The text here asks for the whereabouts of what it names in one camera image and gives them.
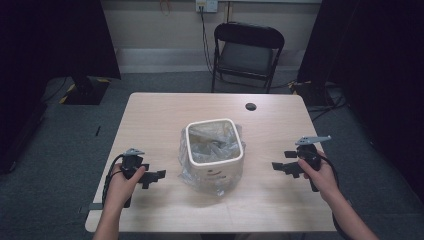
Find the baseboard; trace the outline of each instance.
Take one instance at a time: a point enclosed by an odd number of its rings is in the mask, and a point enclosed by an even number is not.
[[[115,49],[121,73],[208,71],[202,49]],[[304,50],[283,50],[277,70],[297,70]],[[212,64],[213,54],[209,53]]]

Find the chair seat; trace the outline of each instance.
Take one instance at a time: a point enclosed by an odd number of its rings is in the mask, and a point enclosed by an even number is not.
[[[227,42],[218,60],[218,71],[249,72],[264,77],[271,73],[272,49]]]

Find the wall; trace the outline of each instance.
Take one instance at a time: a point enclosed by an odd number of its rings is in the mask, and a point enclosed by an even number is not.
[[[292,2],[219,2],[218,13],[204,14],[209,49],[214,47],[215,27],[227,19],[268,25],[286,38],[281,63],[300,65],[320,4],[313,0]],[[102,1],[115,48],[126,54],[128,49],[138,52],[154,49],[156,53],[171,50],[173,54],[174,50],[185,49],[202,55],[202,18],[195,12],[194,0],[169,0],[169,4],[170,11],[166,0],[162,2],[162,9],[160,0]]]

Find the wall outlet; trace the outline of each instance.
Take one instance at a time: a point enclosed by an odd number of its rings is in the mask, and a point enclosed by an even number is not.
[[[203,8],[203,12],[206,12],[206,0],[196,0],[196,12],[200,12],[200,8]]]
[[[196,0],[196,12],[218,12],[218,0]]]
[[[206,12],[218,12],[218,0],[206,0]]]

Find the human hand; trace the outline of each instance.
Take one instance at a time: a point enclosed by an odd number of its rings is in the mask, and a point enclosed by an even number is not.
[[[324,156],[324,153],[318,151],[318,154]],[[315,171],[305,160],[298,160],[299,166],[305,171],[305,179],[312,179],[314,185],[320,191],[322,199],[328,202],[331,194],[339,193],[336,179],[334,177],[331,166],[325,160],[321,160],[321,168],[319,171]]]
[[[113,177],[109,183],[109,189],[105,201],[105,209],[112,208],[120,211],[124,207],[125,202],[134,192],[138,180],[140,180],[146,171],[146,168],[142,166],[130,179],[126,179],[120,170],[121,165],[121,163],[118,163],[113,167]]]

